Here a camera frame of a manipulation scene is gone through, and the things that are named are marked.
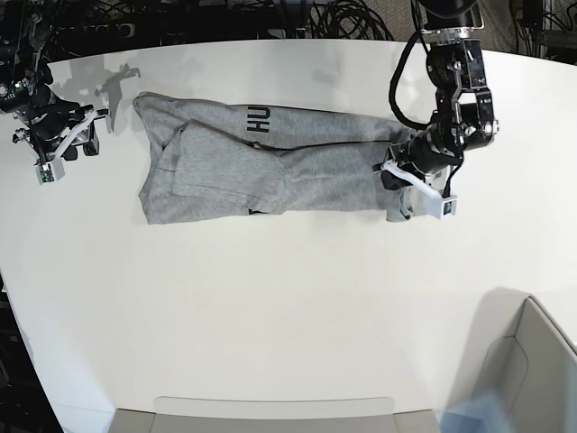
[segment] gray sweatshirt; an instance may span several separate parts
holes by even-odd
[[[149,224],[255,211],[378,209],[389,221],[424,214],[415,188],[387,191],[373,172],[392,143],[414,136],[397,122],[151,93],[133,104],[151,141],[140,193]]]

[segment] cloth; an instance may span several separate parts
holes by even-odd
[[[133,105],[151,142],[140,193],[149,224],[252,211],[378,209],[389,221],[424,213],[414,188],[385,190],[373,173],[392,143],[415,134],[397,122],[151,93]],[[315,147],[296,149],[303,145]]]

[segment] white surface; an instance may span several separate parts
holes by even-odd
[[[536,298],[569,341],[577,347],[577,290],[573,287],[548,291],[539,293]]]
[[[338,419],[392,415],[392,399],[330,401],[222,401],[159,397],[162,415],[219,419]]]
[[[103,104],[101,86],[113,88],[125,64],[141,77],[120,81],[115,132],[97,127],[101,155],[81,155],[43,187],[25,146],[10,143],[19,124],[0,118],[0,268],[53,404],[390,397],[396,412],[442,409],[471,393],[490,344],[513,334],[526,296],[516,290],[575,288],[577,69],[507,54],[485,53],[501,132],[466,155],[455,218],[145,224],[140,91],[392,117],[401,50],[249,41],[54,65],[55,91],[85,103]],[[435,107],[418,47],[398,99],[421,121]]]

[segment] black lettering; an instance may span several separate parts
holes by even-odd
[[[263,125],[270,124],[269,122],[259,122],[258,120],[249,120],[247,124],[254,124],[255,126],[248,126],[247,131],[254,131],[255,133],[267,133],[268,128],[263,128]]]
[[[268,119],[270,117],[270,108],[266,106],[249,106],[250,111],[261,111],[262,114],[248,114],[249,119]]]
[[[246,116],[246,123],[247,131],[253,131],[255,133],[267,133],[269,128],[265,128],[263,126],[267,126],[270,122],[267,122],[266,119],[270,117],[270,108],[266,106],[249,106],[249,113]]]

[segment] folded clothing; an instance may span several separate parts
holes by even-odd
[[[416,133],[397,122],[151,93],[133,105],[151,141],[140,193],[149,224],[254,211],[378,209],[389,221],[425,213],[414,187],[388,191],[373,172],[391,144]]]

